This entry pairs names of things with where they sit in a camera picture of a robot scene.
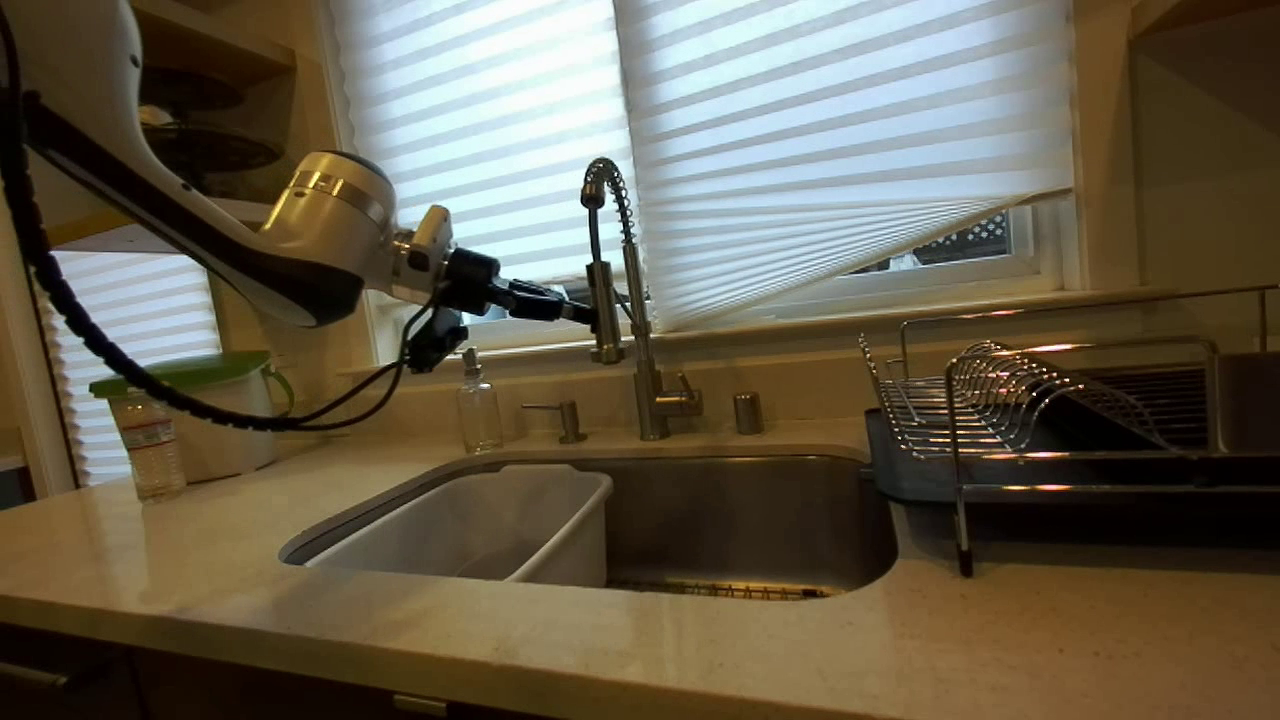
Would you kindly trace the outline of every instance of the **dish drying rack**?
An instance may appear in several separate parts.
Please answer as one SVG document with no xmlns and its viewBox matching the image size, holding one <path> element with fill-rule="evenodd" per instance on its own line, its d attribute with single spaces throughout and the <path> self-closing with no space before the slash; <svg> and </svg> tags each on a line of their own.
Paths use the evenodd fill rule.
<svg viewBox="0 0 1280 720">
<path fill-rule="evenodd" d="M 1122 342 L 1091 349 L 1190 344 L 1204 362 L 1198 409 L 1138 397 L 1089 371 L 1062 369 L 1040 349 L 977 342 L 940 376 L 912 376 L 909 328 L 883 362 L 859 342 L 882 409 L 868 411 L 875 485 L 896 502 L 952 505 L 958 565 L 973 576 L 973 505 L 1062 505 L 1109 497 L 1256 497 L 1280 447 L 1235 451 L 1220 429 L 1220 352 L 1198 337 Z"/>
</svg>

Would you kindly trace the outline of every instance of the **sink basin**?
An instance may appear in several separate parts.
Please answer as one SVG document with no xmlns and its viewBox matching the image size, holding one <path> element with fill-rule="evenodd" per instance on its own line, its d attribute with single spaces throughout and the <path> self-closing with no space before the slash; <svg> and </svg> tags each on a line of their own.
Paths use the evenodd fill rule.
<svg viewBox="0 0 1280 720">
<path fill-rule="evenodd" d="M 863 590 L 896 559 L 890 505 L 863 466 L 840 447 L 467 457 L 307 530 L 286 549 L 286 559 L 333 567 L 333 558 L 348 558 L 354 545 L 354 558 L 359 545 L 390 545 L 401 558 L 383 552 L 378 565 L 345 559 L 337 567 L 424 573 L 418 559 L 424 545 L 447 545 L 444 533 L 458 530 L 433 538 L 424 524 L 396 524 L 391 541 L 369 541 L 378 538 L 369 530 L 390 530 L 390 517 L 428 505 L 447 485 L 515 466 L 562 466 L 614 482 L 601 530 L 601 585 L 607 590 L 808 599 Z"/>
</svg>

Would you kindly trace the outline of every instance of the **white pleated blind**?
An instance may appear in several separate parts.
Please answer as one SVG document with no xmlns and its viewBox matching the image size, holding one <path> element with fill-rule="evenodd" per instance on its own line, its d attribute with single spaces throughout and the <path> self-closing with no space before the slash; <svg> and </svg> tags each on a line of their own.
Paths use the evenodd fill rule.
<svg viewBox="0 0 1280 720">
<path fill-rule="evenodd" d="M 616 158 L 655 328 L 1072 187 L 1070 0 L 330 0 L 355 151 L 525 275 Z"/>
<path fill-rule="evenodd" d="M 142 365 L 219 352 L 207 275 L 187 255 L 55 252 L 93 319 Z M 46 332 L 60 381 L 67 435 L 83 485 L 127 482 L 116 421 L 90 386 L 111 376 L 46 300 Z"/>
</svg>

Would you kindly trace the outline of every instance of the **kitchen faucet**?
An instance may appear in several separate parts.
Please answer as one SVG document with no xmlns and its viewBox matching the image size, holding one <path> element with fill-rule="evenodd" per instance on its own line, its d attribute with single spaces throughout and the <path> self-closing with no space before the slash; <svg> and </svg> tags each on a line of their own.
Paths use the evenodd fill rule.
<svg viewBox="0 0 1280 720">
<path fill-rule="evenodd" d="M 643 298 L 643 268 L 639 268 L 639 248 L 632 234 L 632 207 L 630 207 L 630 187 L 626 171 L 607 162 L 598 158 L 584 171 L 584 191 L 579 206 L 587 207 L 587 234 L 592 234 L 592 263 L 587 263 L 587 290 L 592 290 L 592 309 L 598 309 L 598 365 L 619 365 L 626 344 L 616 328 L 616 304 L 619 298 L 614 294 L 614 268 L 601 252 L 601 207 L 606 207 L 606 187 L 614 191 L 616 217 L 626 226 L 626 273 L 630 273 L 630 317 L 632 317 L 632 365 L 637 365 L 637 423 L 639 439 L 662 439 L 673 431 L 673 415 L 702 415 L 704 402 L 692 394 L 690 376 L 680 376 L 680 390 L 668 394 L 663 376 L 654 356 L 654 323 L 647 323 L 647 298 Z"/>
</svg>

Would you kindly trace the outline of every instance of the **countertop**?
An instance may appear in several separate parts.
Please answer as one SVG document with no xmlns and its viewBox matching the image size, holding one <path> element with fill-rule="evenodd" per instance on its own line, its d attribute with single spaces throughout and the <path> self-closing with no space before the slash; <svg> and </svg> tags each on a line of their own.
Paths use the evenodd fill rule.
<svg viewBox="0 0 1280 720">
<path fill-rule="evenodd" d="M 896 567 L 827 599 L 281 565 L 444 460 L 354 435 L 176 502 L 0 513 L 0 626 L 547 715 L 1280 715 L 1275 549 L 981 541 L 959 580 L 945 513 L 896 509 Z"/>
</svg>

